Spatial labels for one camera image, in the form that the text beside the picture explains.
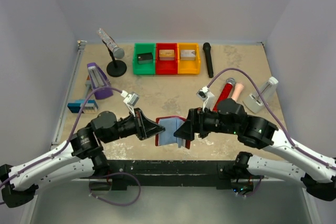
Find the red leather card holder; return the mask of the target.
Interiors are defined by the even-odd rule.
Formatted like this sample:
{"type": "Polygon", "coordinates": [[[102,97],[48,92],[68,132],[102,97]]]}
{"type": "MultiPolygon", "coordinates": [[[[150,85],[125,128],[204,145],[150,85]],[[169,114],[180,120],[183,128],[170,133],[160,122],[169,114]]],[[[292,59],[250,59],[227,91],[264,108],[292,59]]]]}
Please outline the red leather card holder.
{"type": "Polygon", "coordinates": [[[155,136],[155,146],[177,144],[178,148],[190,149],[191,141],[174,136],[174,132],[186,121],[185,118],[173,115],[156,118],[156,123],[165,128],[165,131],[155,136]]]}

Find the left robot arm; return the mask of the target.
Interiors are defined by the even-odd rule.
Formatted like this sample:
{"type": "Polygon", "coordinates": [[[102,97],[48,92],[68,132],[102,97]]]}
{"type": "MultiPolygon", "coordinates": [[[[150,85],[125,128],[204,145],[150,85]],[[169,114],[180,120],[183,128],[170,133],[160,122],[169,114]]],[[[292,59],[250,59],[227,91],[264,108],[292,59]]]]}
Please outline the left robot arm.
{"type": "Polygon", "coordinates": [[[104,143],[131,135],[146,140],[164,130],[139,108],[124,119],[117,119],[110,111],[101,112],[69,140],[40,157],[22,165],[2,165],[1,203],[15,208],[30,202],[39,190],[64,180],[103,178],[110,170],[104,143]]]}

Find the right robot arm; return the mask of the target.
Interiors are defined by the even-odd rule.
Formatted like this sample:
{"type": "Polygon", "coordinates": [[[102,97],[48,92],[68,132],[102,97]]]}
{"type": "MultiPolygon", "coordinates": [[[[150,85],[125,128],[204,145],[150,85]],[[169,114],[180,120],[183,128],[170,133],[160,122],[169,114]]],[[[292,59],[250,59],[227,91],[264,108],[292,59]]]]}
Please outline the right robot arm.
{"type": "Polygon", "coordinates": [[[233,99],[221,101],[216,112],[190,109],[186,121],[174,136],[193,141],[195,134],[205,138],[212,132],[236,135],[244,145],[282,158],[275,161],[240,152],[227,172],[238,178],[267,176],[293,182],[305,188],[311,196],[324,201],[335,200],[335,158],[304,147],[275,124],[247,114],[233,99]]]}

